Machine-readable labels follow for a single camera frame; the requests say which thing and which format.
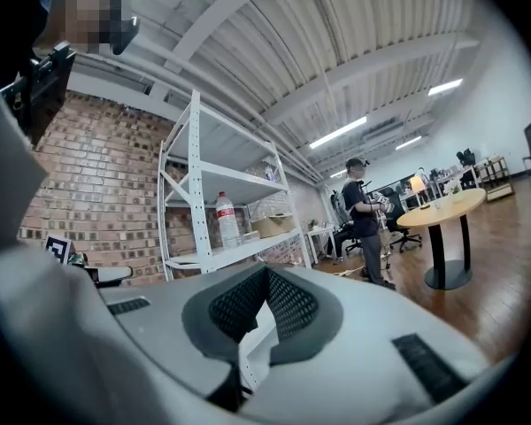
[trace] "black t-shirt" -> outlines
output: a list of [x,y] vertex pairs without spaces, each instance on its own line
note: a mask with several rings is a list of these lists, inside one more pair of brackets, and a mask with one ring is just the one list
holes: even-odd
[[354,235],[357,237],[368,237],[378,233],[378,220],[375,216],[375,211],[378,205],[374,205],[374,212],[358,212],[354,205],[357,203],[369,203],[360,189],[357,182],[347,182],[342,188],[342,195],[344,196],[344,203],[346,209],[352,208],[350,216],[354,220]]

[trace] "black table leg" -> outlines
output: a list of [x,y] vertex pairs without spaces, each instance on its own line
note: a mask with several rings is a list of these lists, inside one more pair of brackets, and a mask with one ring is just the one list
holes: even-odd
[[470,239],[466,217],[460,218],[465,260],[444,260],[443,232],[440,225],[428,228],[433,249],[433,267],[425,273],[425,283],[436,290],[454,290],[468,283],[472,278],[470,272]]
[[460,217],[460,227],[462,227],[462,244],[464,245],[464,269],[470,270],[470,235],[468,233],[468,219],[466,216]]
[[433,271],[436,277],[436,287],[444,289],[444,277],[446,275],[446,264],[444,261],[443,232],[440,225],[434,225],[428,228],[431,236],[431,247],[433,249]]

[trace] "wooden tabletop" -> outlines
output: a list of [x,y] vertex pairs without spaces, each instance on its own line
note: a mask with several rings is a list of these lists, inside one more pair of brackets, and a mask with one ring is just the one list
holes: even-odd
[[[417,208],[407,212],[397,219],[397,225],[405,228],[439,225],[447,220],[457,219],[468,214],[486,199],[484,189],[462,190],[459,194],[462,194],[462,199],[459,202],[454,203],[451,196],[439,198],[431,202],[431,206],[427,209]],[[441,209],[436,209],[436,202],[440,204]]]

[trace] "white wall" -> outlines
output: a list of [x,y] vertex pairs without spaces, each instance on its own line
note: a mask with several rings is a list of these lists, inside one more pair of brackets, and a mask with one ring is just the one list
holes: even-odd
[[[366,168],[365,182],[371,182],[368,190],[379,189],[392,182],[401,180],[405,176],[414,174],[419,167],[425,168],[427,172],[433,167],[427,155],[428,140],[422,139],[405,147],[386,158],[377,159]],[[327,183],[330,190],[341,190],[346,181],[346,174],[342,178],[335,178]]]
[[458,162],[457,151],[470,148],[476,160],[502,155],[510,173],[521,172],[522,158],[529,154],[523,129],[531,122],[527,51],[512,30],[498,21],[484,40],[476,66],[483,72],[466,90],[464,101],[447,110],[427,155],[437,167],[445,168]]

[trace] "white metal shelf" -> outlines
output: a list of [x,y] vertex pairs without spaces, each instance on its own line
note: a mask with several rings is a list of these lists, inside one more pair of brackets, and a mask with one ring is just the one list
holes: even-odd
[[[201,176],[203,181],[203,201],[206,205],[215,203],[219,192],[225,191],[234,205],[247,205],[257,202],[277,192],[287,190],[283,184],[271,182],[258,176],[237,172],[231,168],[215,166],[201,161]],[[179,184],[189,193],[189,181],[183,178]],[[165,204],[186,203],[181,195],[172,190],[165,199]]]
[[[291,239],[292,237],[298,236],[299,230],[297,228],[289,231],[288,233],[282,233],[281,235],[265,237],[258,239],[256,241],[250,241],[234,247],[232,249],[224,249],[219,247],[218,249],[212,250],[212,264],[214,269],[221,269],[222,267],[231,265],[236,261],[246,259],[274,247],[279,243],[283,243]],[[200,257],[197,253],[188,253],[185,255],[179,255],[177,257],[171,257],[166,263],[169,267],[179,268],[179,269],[198,269],[200,268]]]
[[[245,170],[266,156],[274,154],[270,143],[260,140],[202,104],[200,110],[198,138],[202,161],[235,170]],[[172,158],[187,159],[188,121],[181,127],[166,154]]]
[[[243,170],[273,156],[281,183],[271,182]],[[179,182],[165,171],[168,161],[186,164],[189,171]],[[166,140],[161,143],[158,171],[158,229],[165,276],[173,278],[173,268],[200,269],[210,273],[251,257],[299,236],[304,263],[311,267],[303,231],[297,219],[295,229],[282,235],[245,243],[234,249],[212,250],[205,209],[213,207],[224,191],[234,206],[249,205],[278,192],[285,192],[291,213],[296,209],[289,193],[287,177],[279,154],[265,142],[224,116],[200,104],[194,90],[191,102]],[[165,243],[165,208],[188,206],[191,211],[196,253],[170,257]]]

